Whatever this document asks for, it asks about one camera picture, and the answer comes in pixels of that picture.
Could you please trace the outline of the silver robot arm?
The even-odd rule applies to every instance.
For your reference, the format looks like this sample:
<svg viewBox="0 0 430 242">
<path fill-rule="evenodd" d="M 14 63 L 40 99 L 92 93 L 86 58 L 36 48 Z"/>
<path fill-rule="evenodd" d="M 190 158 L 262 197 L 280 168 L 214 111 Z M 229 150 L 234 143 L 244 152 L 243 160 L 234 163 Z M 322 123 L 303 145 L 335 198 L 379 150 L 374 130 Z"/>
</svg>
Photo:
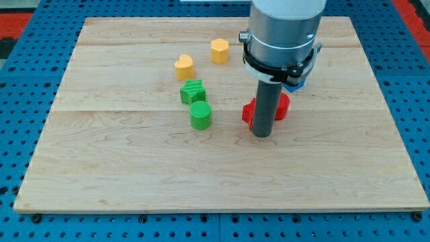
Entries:
<svg viewBox="0 0 430 242">
<path fill-rule="evenodd" d="M 252 0 L 239 42 L 260 63 L 293 67 L 310 54 L 326 0 Z"/>
</svg>

